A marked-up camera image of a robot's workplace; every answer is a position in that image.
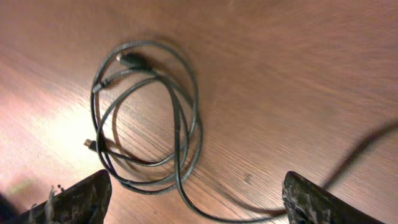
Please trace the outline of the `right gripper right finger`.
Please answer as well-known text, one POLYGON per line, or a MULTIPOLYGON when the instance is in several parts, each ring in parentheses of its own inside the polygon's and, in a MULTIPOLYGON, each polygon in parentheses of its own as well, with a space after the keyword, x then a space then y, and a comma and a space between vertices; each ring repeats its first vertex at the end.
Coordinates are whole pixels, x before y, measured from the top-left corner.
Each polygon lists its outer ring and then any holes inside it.
POLYGON ((293 171, 286 173, 282 199, 293 224, 382 224, 293 171))

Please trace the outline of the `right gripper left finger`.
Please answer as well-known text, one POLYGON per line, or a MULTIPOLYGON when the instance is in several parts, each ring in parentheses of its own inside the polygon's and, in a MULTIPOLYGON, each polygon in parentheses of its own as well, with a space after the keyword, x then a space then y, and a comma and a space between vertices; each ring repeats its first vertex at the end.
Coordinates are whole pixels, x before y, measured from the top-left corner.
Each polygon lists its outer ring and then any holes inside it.
POLYGON ((103 224, 111 195, 110 175, 102 169, 59 194, 51 189, 47 201, 33 205, 30 210, 7 220, 6 224, 103 224))

